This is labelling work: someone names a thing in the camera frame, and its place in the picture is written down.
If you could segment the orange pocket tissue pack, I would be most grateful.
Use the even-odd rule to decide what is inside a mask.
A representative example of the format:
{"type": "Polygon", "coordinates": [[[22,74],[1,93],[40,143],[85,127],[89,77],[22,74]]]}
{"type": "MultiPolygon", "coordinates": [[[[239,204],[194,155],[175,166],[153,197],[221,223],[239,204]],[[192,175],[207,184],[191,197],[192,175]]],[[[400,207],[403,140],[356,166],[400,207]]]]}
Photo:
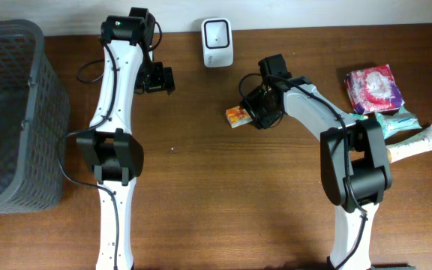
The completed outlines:
{"type": "Polygon", "coordinates": [[[237,128],[253,121],[247,110],[242,106],[235,106],[227,109],[225,115],[231,128],[237,128]]]}

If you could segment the teal pocket tissue pack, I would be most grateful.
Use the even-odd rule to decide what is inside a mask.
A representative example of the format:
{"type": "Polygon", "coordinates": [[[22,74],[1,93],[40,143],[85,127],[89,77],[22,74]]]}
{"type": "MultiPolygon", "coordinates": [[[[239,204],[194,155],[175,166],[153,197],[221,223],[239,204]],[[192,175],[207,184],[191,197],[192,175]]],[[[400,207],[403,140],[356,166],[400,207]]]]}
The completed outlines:
{"type": "Polygon", "coordinates": [[[364,121],[364,120],[369,119],[369,117],[366,115],[359,115],[359,114],[353,114],[353,113],[350,113],[350,115],[358,121],[364,121]]]}

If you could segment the red purple tissue pack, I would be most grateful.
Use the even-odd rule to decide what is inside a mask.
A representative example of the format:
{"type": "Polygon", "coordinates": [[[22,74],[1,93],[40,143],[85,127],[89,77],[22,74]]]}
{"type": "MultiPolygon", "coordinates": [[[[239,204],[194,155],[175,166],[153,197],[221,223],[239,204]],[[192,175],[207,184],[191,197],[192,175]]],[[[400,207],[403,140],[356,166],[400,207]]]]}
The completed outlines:
{"type": "Polygon", "coordinates": [[[344,82],[357,114],[398,110],[405,104],[388,64],[351,71],[344,82]]]}

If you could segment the teal wipes packet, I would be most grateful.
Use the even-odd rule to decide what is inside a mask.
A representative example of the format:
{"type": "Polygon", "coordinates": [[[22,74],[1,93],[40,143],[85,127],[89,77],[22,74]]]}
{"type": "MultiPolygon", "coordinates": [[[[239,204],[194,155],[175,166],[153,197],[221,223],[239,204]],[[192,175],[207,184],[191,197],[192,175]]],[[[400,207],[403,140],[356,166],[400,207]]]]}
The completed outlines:
{"type": "Polygon", "coordinates": [[[394,115],[383,115],[376,112],[375,117],[382,128],[385,140],[402,131],[422,129],[417,116],[409,112],[404,106],[394,115]]]}

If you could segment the white green cream tube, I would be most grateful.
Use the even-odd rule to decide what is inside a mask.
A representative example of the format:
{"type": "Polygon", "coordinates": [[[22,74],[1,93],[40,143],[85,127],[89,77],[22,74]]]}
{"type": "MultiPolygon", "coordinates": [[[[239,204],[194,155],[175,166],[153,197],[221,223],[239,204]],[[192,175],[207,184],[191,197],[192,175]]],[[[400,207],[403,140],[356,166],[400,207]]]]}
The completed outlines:
{"type": "Polygon", "coordinates": [[[432,125],[404,141],[386,146],[386,152],[390,163],[431,151],[432,125]]]}

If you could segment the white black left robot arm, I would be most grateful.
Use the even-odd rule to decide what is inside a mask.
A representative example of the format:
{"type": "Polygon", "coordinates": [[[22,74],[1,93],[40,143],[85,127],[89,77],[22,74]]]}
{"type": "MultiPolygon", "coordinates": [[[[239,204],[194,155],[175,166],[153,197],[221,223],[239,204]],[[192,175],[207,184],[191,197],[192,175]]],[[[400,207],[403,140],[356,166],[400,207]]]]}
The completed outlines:
{"type": "Polygon", "coordinates": [[[100,96],[88,129],[76,144],[96,181],[100,198],[100,249],[97,269],[132,269],[131,203],[143,171],[144,150],[132,135],[134,95],[175,90],[171,67],[153,52],[161,30],[148,9],[108,16],[100,27],[103,75],[100,96]]]}

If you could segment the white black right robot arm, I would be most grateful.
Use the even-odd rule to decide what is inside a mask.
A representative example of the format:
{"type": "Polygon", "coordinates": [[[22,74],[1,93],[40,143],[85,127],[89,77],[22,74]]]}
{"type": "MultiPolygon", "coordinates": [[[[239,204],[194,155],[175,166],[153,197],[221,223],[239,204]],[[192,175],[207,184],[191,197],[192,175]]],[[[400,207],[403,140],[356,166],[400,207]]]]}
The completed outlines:
{"type": "Polygon", "coordinates": [[[241,101],[253,125],[268,129],[289,116],[319,141],[321,183],[335,216],[328,267],[372,269],[372,224],[392,185],[380,124],[337,108],[307,77],[292,76],[281,54],[260,60],[258,67],[262,82],[241,101]]]}

